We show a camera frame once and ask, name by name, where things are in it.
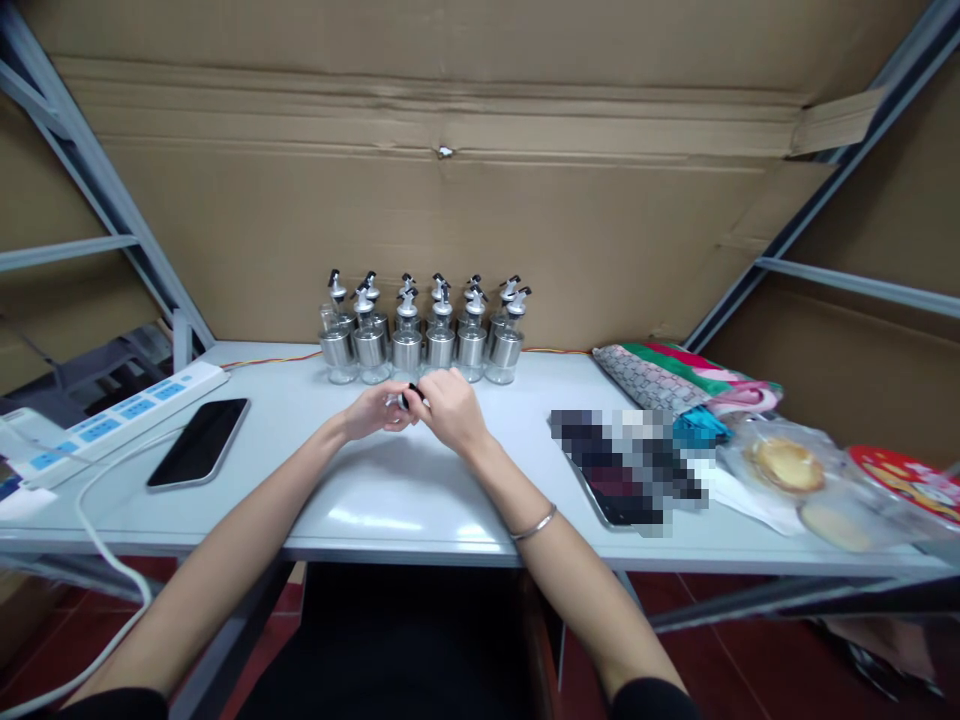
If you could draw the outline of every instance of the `hand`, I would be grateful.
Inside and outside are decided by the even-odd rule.
[[[457,369],[437,370],[418,385],[430,406],[409,387],[403,391],[410,412],[423,420],[444,445],[468,462],[492,440],[470,383]]]
[[[343,427],[347,440],[359,440],[377,430],[400,432],[407,425],[416,425],[419,419],[399,405],[387,405],[388,395],[399,395],[407,383],[387,381],[368,388],[343,411]]]

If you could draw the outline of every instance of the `black sleeve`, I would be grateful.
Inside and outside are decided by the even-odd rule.
[[[53,715],[54,720],[167,720],[167,701],[156,690],[120,688],[91,695]]]
[[[631,680],[613,699],[610,720],[700,720],[693,700],[660,678]]]

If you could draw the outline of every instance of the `floor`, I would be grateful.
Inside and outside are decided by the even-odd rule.
[[[158,580],[176,570],[169,558],[127,558]],[[233,720],[250,689],[299,624],[302,585],[292,578],[237,684],[221,720]],[[676,573],[631,574],[648,614],[683,607],[756,579]],[[73,678],[133,614],[131,603],[71,588],[56,610],[0,671],[0,709],[29,700]],[[791,720],[829,717],[915,720],[957,717],[934,698],[892,703],[835,656],[806,623],[728,622],[662,636],[706,720]],[[599,720],[604,703],[589,659],[566,638],[561,688],[563,720]]]

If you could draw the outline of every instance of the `power strip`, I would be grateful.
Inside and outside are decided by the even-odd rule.
[[[65,439],[56,446],[63,455],[38,452],[29,460],[9,464],[22,478],[21,487],[55,488],[89,467],[68,454],[96,462],[220,387],[228,378],[216,365],[197,361],[176,376],[64,431]]]

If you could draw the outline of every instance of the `metal shelf frame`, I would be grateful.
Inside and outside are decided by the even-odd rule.
[[[212,348],[216,338],[147,221],[26,21],[6,0],[0,0],[0,89],[29,115],[109,233],[0,253],[0,271],[119,249],[156,300],[177,342],[186,344],[174,347],[175,361],[182,365],[195,350]]]
[[[813,162],[838,163],[840,167],[684,341],[687,350],[702,352],[769,272],[794,275],[890,302],[960,317],[957,314],[960,312],[960,298],[782,259],[958,45],[960,0],[935,0],[871,83],[870,89],[884,87],[886,93],[863,142],[814,156]]]

